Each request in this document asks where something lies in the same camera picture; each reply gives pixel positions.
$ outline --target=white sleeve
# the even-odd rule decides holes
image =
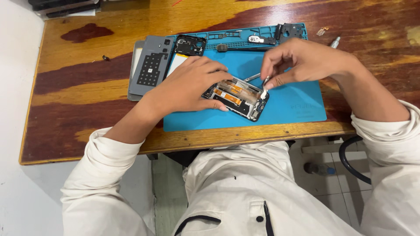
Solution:
[[[367,236],[420,234],[420,110],[401,103],[409,121],[373,122],[352,114],[368,149],[373,186],[360,226]]]
[[[84,156],[61,189],[64,235],[153,235],[143,219],[119,194],[119,182],[139,152],[139,144],[102,137],[110,128],[93,132]]]

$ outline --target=wooden desk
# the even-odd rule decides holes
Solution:
[[[150,0],[103,5],[96,16],[45,22],[22,142],[22,165],[79,159],[92,131],[114,125],[133,106],[126,98],[134,42],[179,34],[305,22],[309,39],[351,52],[397,98],[420,106],[419,0]],[[321,37],[321,27],[329,30]],[[111,58],[103,61],[102,55]],[[349,106],[320,81],[324,122],[163,132],[140,153],[349,134]]]

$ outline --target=black cable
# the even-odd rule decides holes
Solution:
[[[347,161],[346,158],[346,148],[348,146],[350,146],[351,144],[358,142],[358,141],[362,141],[363,138],[360,137],[359,135],[356,135],[352,138],[349,138],[348,140],[344,141],[339,149],[339,156],[340,156],[340,160],[341,163],[343,163],[344,167],[350,172],[352,173],[352,175],[356,176],[356,178],[358,178],[359,180],[368,183],[368,184],[372,184],[372,181],[370,180],[370,178],[366,177],[365,175],[361,174],[359,171],[355,170],[350,163]]]

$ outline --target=white wall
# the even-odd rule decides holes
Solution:
[[[76,162],[18,163],[43,27],[27,0],[0,0],[0,236],[63,234],[60,188]],[[151,189],[150,161],[142,155],[121,193],[154,231]]]

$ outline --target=hand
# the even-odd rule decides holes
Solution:
[[[233,77],[227,71],[226,66],[208,57],[190,56],[141,101],[152,103],[162,117],[176,111],[207,108],[228,111],[221,101],[201,97],[213,84],[231,80]]]
[[[363,68],[357,58],[347,52],[292,38],[264,54],[261,79],[270,76],[265,88],[271,89],[291,82],[313,81],[328,76],[341,79],[360,66]]]

